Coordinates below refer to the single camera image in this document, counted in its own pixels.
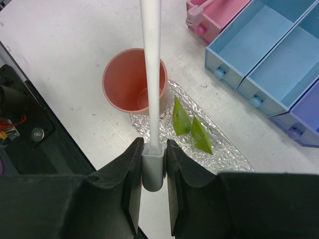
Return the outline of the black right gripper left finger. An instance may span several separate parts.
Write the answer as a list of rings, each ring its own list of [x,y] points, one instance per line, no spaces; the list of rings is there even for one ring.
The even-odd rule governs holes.
[[[142,239],[140,137],[92,174],[0,178],[3,239]]]

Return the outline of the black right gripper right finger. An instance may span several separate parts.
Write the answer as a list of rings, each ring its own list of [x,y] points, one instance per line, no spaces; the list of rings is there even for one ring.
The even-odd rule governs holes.
[[[319,178],[313,174],[213,174],[167,141],[171,234],[177,239],[316,239]]]

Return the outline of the small green toothpaste tube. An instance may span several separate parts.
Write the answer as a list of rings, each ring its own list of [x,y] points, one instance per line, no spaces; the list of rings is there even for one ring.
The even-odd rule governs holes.
[[[196,116],[193,117],[191,135],[195,140],[195,147],[203,152],[213,154],[209,135]]]

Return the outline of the large green toothpaste tube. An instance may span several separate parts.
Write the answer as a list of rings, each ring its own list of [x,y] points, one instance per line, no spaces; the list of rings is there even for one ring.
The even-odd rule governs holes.
[[[178,97],[174,97],[173,108],[173,128],[177,136],[188,134],[191,131],[192,123],[183,106],[181,105]]]

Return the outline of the orange plastic cup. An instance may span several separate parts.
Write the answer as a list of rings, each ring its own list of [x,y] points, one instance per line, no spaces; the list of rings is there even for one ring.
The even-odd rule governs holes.
[[[102,85],[106,99],[114,108],[129,114],[149,114],[142,48],[132,48],[117,54],[105,68]]]

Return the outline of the pink toothbrush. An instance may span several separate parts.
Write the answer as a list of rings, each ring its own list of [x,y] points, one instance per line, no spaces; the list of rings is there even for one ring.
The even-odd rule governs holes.
[[[205,0],[201,5],[194,5],[187,11],[185,23],[187,26],[193,26],[199,22],[204,8],[212,4],[214,0]]]

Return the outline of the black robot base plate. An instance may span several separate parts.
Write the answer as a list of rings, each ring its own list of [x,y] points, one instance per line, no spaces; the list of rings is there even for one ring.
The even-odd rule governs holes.
[[[0,147],[21,175],[96,170],[31,81],[7,64],[0,68]]]

